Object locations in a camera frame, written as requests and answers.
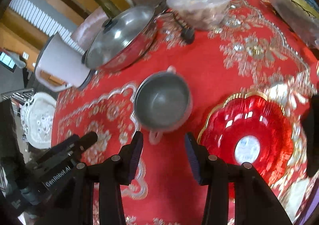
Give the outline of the clear plastic bag package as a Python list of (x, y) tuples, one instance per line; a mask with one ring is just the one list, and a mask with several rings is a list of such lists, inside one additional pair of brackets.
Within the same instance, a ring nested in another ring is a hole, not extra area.
[(318, 13), (305, 0), (270, 0), (280, 17), (310, 48), (318, 49)]

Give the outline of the black power plug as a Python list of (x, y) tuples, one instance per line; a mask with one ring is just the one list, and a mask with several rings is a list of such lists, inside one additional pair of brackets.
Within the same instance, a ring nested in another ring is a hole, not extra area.
[(186, 44), (192, 44), (195, 40), (195, 30), (192, 27), (189, 27), (186, 23), (183, 23), (182, 20), (172, 11), (164, 10), (162, 15), (170, 14), (174, 21), (181, 27), (181, 39)]

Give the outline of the red floral tablecloth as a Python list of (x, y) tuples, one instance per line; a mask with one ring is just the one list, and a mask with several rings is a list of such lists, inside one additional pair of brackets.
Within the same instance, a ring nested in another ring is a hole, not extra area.
[(276, 14), (270, 0), (232, 0), (226, 21), (211, 31), (198, 31), (186, 45), (170, 15), (161, 16), (155, 42), (129, 68), (115, 74), (99, 70), (82, 90), (60, 92), (51, 143), (73, 134), (97, 133), (83, 155), (87, 164), (103, 162), (129, 143), (142, 126), (133, 110), (138, 86), (153, 73), (175, 70), (187, 81), (192, 112), (185, 124), (163, 134), (158, 144), (144, 146), (136, 178), (123, 186), (127, 224), (200, 224), (206, 189), (192, 177), (184, 147), (191, 131), (201, 141), (208, 125), (230, 96), (260, 91), (284, 107), (292, 137), (283, 148), (270, 147), (262, 172), (280, 159), (271, 189), (288, 216), (296, 220), (315, 186), (306, 173), (307, 138), (300, 117), (316, 94), (318, 62), (307, 46)]

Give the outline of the steel pot glass lid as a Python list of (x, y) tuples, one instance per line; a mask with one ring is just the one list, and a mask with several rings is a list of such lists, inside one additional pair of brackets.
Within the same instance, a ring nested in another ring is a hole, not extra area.
[(156, 34), (155, 8), (137, 5), (102, 24), (82, 62), (90, 69), (120, 71), (146, 53)]

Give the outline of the clear plastic food container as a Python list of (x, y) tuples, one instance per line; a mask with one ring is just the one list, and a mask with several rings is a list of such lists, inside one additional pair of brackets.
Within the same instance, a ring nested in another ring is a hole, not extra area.
[(166, 5), (191, 27), (211, 30), (226, 16), (232, 0), (166, 0)]

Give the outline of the red plate with sticker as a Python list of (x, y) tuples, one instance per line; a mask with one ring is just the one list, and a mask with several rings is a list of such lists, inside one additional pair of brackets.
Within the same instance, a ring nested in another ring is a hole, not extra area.
[(251, 163), (277, 197), (287, 190), (292, 125), (284, 107), (266, 94), (237, 93), (213, 107), (197, 142), (226, 163)]

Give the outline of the white electric kettle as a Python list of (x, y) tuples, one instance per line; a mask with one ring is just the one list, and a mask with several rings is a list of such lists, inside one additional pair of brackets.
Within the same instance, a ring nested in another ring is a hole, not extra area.
[[(51, 84), (41, 76), (42, 72), (60, 79), (63, 84)], [(61, 92), (71, 87), (83, 90), (95, 72), (82, 63), (81, 54), (66, 44), (58, 33), (52, 35), (40, 51), (34, 70), (37, 81), (53, 92)]]

